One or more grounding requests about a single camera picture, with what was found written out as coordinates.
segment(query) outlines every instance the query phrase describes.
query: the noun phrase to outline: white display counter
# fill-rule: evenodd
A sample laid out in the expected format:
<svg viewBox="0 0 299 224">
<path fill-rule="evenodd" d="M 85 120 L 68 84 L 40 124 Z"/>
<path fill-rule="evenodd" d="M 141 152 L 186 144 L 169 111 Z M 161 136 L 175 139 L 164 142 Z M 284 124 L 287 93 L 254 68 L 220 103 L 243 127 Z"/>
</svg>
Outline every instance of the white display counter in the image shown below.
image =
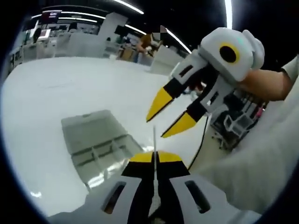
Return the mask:
<svg viewBox="0 0 299 224">
<path fill-rule="evenodd" d="M 153 125 L 161 134 L 190 104 L 182 96 L 152 122 L 145 117 L 167 76 L 146 66 L 98 58 L 61 57 L 16 67 L 2 89 L 1 118 L 7 155 L 24 191 L 46 215 L 72 211 L 88 193 L 67 151 L 61 119 L 110 110 L 146 149 L 153 149 Z M 196 154 L 206 118 L 167 139 L 157 149 L 179 154 L 188 166 Z"/>
</svg>

